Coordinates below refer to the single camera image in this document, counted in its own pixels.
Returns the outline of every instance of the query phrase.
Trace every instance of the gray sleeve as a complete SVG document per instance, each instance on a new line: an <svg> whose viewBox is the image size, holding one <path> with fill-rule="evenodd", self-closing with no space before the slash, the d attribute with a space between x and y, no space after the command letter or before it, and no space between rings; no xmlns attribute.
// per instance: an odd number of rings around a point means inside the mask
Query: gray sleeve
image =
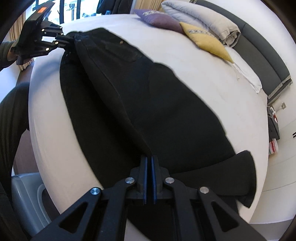
<svg viewBox="0 0 296 241"><path fill-rule="evenodd" d="M14 61L7 60L7 54L13 42L3 42L0 45L0 71L14 63Z"/></svg>

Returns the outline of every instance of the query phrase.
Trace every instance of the purple pillow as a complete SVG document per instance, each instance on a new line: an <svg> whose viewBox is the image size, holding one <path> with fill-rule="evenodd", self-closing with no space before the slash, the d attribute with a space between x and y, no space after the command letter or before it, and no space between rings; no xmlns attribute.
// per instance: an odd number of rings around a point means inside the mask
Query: purple pillow
<svg viewBox="0 0 296 241"><path fill-rule="evenodd" d="M144 22L154 27L169 29L184 34L179 21L164 12L149 9L135 9L134 13L141 17Z"/></svg>

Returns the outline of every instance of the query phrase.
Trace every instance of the triangular cutout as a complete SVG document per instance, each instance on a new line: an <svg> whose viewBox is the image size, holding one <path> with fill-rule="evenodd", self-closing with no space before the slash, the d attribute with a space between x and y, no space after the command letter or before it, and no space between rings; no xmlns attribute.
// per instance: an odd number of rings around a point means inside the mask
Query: triangular cutout
<svg viewBox="0 0 296 241"><path fill-rule="evenodd" d="M233 228L238 227L238 222L234 220L223 208L216 202L211 203L213 210L216 214L218 222L223 232L227 232Z"/></svg>
<svg viewBox="0 0 296 241"><path fill-rule="evenodd" d="M87 205L87 202L82 203L74 212L72 212L59 224L59 227L72 234L75 233L83 217L83 214L85 213Z"/></svg>

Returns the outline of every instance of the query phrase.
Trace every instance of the person's arm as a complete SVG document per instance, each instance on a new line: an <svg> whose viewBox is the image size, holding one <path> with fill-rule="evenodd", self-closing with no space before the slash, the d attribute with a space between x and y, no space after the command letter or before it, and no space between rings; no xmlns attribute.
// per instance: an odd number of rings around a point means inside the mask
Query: person's arm
<svg viewBox="0 0 296 241"><path fill-rule="evenodd" d="M0 71L14 63L17 56L10 52L10 48L13 45L13 42L3 42L0 45Z"/></svg>

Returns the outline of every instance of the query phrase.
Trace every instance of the person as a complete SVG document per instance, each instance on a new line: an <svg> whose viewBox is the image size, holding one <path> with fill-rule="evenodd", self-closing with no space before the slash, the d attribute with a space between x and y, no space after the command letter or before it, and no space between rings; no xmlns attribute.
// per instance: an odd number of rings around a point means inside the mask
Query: person
<svg viewBox="0 0 296 241"><path fill-rule="evenodd" d="M17 56L11 47L17 42L0 45L0 71L13 64ZM11 173L20 138L29 129L29 83L14 87L0 103L0 240L27 241L12 208Z"/></svg>

